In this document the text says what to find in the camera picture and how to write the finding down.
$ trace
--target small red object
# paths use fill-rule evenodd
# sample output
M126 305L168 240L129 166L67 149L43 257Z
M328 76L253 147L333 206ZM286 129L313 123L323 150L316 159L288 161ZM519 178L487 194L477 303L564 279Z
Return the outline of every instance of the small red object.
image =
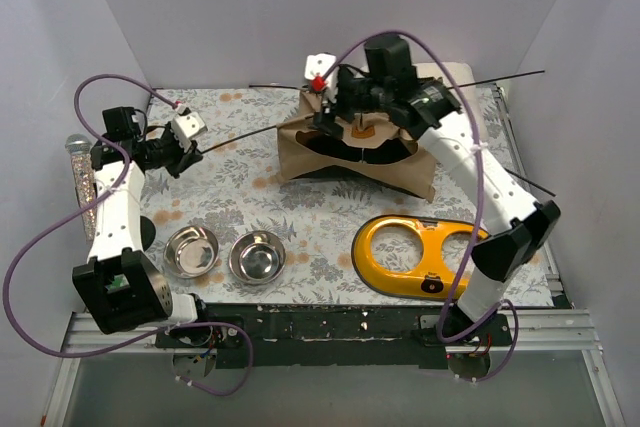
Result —
M316 78L311 81L311 88L314 92L322 92L326 86L326 82L320 75L316 75Z

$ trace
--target white plastic part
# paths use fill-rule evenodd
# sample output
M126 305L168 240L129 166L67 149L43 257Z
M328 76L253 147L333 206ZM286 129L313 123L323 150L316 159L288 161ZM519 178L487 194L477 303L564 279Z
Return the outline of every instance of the white plastic part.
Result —
M304 67L304 78L311 82L318 75L323 76L329 67L336 61L337 57L331 54L316 54L307 56L307 64ZM338 69L331 72L327 77L326 89L324 91L325 98L331 102L335 101L338 82Z
M187 324L198 320L198 311L193 296L171 292L171 300L173 301L173 312L163 324Z
M94 172L98 196L111 189L124 169L124 162L113 162ZM140 239L140 195L144 174L135 162L122 183L96 208L96 234L88 259L106 260L122 255L122 250L142 250Z
M478 173L474 152L482 148L484 166L484 212L482 220L490 234L512 228L513 219L524 220L535 211L536 199L520 187L496 158L481 143L474 145L469 118L452 113L441 120L439 129L429 129L418 144L442 163L474 204L477 204ZM471 274L466 290L457 305L472 321L482 317L498 302L509 284L488 278L479 269Z
M178 108L174 109L173 111L178 115L182 115L184 111L187 110L187 107L188 107L186 102L182 102L180 100L176 101L176 105L178 106Z
M509 279L506 282L498 282L484 275L479 269L475 269L457 305L469 319L475 322L502 298L507 285L509 285Z
M456 181L464 193L477 204L478 174L477 148L471 138L469 118L464 113L452 113L441 121L439 129L429 129L418 140L418 144L431 152L444 169ZM484 213L482 220L490 234L510 230L511 220L524 220L535 211L536 202L504 170L487 149L482 151L484 166Z
M207 125L197 112L187 115L176 115L171 120L171 130L186 152L191 147L191 141L207 131Z

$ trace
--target black cable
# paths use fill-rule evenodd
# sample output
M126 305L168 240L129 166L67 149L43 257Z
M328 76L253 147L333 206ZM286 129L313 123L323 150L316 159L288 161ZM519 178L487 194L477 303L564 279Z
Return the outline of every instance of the black cable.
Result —
M305 115L304 117L302 117L302 119L310 119L314 115L315 114ZM251 132L247 132L246 134L239 135L238 137L234 137L233 139L225 140L224 142L220 142L219 144L212 145L211 147L200 151L200 153L201 154L206 154L208 152L211 152L212 150L219 149L220 147L224 147L225 145L228 145L228 144L230 144L232 142L235 142L236 140L246 139L247 137L251 137L252 135L261 134L262 132L266 132L267 130L275 129L277 127L278 127L278 124L273 124L273 125L269 125L267 127L263 127L262 129L253 130Z
M150 134L154 130L158 130L158 129L166 129L166 126L165 125L150 125L149 127L147 127L147 134Z
M351 64L340 64L338 67L346 67L348 69L351 69L353 72L356 72L357 74L360 74L363 77L369 77L369 72L365 72L364 70L356 67L355 65L351 65Z
M299 90L305 92L303 87L294 87L293 85L280 85L280 84L249 84L250 89L290 89Z
M499 80L516 79L518 77L527 77L529 75L544 74L544 70L532 70L531 72L524 72L522 74L505 75L504 77L494 77L493 79L478 80L477 82L469 82L468 84L459 84L458 87L471 87L473 85L490 84L491 82L498 82Z
M542 187L540 184L536 184L534 181L527 179L526 177L514 172L513 170L509 170L507 168L505 168L504 170L506 170L508 173L510 173L511 175L513 175L514 177L516 177L517 179L522 180L523 182L526 182L527 184L535 187L538 190L541 190L542 192L544 192L545 194L549 194L551 197L555 197L556 194L554 194L553 192L551 192L549 189L545 189L544 187Z

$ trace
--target cable tie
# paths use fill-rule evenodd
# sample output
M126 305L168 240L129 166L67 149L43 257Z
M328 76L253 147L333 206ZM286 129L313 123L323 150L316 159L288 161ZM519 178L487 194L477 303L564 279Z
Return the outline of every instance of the cable tie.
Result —
M180 322L176 322L174 325L168 325L167 326L167 330L164 331L165 335L169 335L169 332L171 332L171 329L175 329L176 327L180 326Z
M475 154L475 153L476 153L476 152L478 152L479 150L484 150L484 149L487 149L487 148L489 148L489 144L487 144L486 142L480 142L480 143L478 143L478 144L473 144L473 145L471 146L471 148L469 149L469 151L470 151L472 154Z
M109 194L115 194L116 192L122 192L126 190L126 186L122 187L122 184L120 184L120 187L113 187L113 184L107 186L106 183L102 182L101 180L95 180L96 185L102 187L104 189L105 192L109 192Z

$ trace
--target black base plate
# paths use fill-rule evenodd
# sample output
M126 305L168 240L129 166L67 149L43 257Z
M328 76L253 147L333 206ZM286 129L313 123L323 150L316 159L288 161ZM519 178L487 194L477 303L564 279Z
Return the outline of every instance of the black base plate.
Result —
M438 342L434 329L422 329L419 322L421 316L439 312L437 306L207 304L209 321L228 322L249 334L256 367L417 365L446 369L444 345ZM478 330L479 335L486 333L491 333L494 346L511 345L504 315L495 316ZM217 341L216 367L244 368L247 354L240 348L242 343L240 335ZM156 347L191 346L158 334Z

